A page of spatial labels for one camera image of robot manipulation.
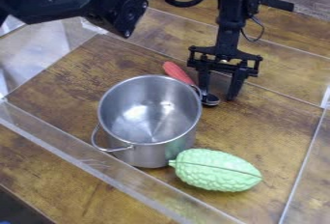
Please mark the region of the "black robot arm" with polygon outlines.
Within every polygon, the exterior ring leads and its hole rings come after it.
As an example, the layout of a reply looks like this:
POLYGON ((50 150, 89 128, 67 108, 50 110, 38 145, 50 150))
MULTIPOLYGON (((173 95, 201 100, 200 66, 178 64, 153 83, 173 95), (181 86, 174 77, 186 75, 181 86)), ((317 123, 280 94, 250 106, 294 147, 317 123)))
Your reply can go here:
MULTIPOLYGON (((192 7, 202 0, 165 0, 170 5, 192 7)), ((200 73, 202 101, 210 104, 209 79, 214 71, 233 76, 228 99, 237 98, 244 81, 260 71, 262 57, 238 50, 246 20, 258 13, 260 0, 218 0, 220 25, 214 46, 190 48, 188 66, 200 73)), ((145 15, 149 0, 0 0, 0 25, 9 16, 27 24, 81 16, 95 26, 127 38, 145 15)))

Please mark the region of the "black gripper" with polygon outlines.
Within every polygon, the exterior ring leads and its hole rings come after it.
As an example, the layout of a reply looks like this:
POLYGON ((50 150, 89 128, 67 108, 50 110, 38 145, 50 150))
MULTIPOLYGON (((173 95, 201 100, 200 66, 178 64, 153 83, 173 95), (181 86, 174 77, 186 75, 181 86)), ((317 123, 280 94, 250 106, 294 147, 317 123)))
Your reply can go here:
POLYGON ((257 77, 264 58, 238 49, 240 35, 244 34, 248 16, 220 16, 218 34, 214 46, 196 46, 190 50, 188 66, 200 72, 202 99, 209 100, 210 71, 233 74, 228 100, 238 96, 245 79, 257 77))

